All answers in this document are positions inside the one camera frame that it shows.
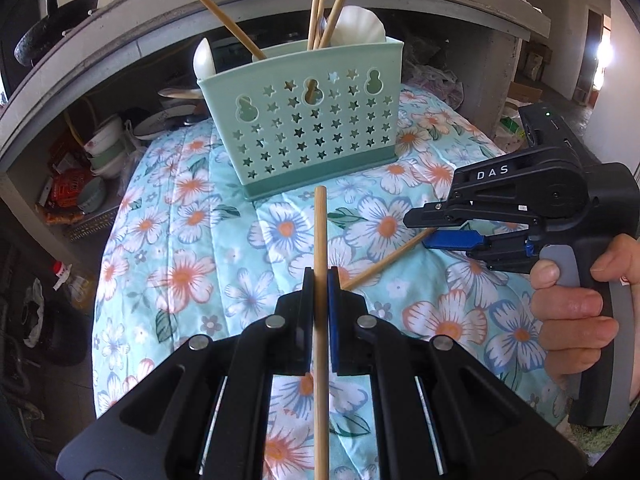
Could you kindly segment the person's right hand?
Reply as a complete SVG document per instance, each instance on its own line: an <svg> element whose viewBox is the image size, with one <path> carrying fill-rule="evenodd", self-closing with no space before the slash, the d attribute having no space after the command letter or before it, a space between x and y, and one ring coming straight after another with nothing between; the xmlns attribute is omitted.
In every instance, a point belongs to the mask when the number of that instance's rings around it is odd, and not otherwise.
<svg viewBox="0 0 640 480"><path fill-rule="evenodd" d="M599 282L625 280L639 309L639 242L622 234L590 269ZM614 340L620 326L603 313L603 298L588 288L560 286L561 271L550 260L539 260L529 274L534 289L530 307L541 322L539 344L547 352L544 369L564 387L568 376L588 370Z"/></svg>

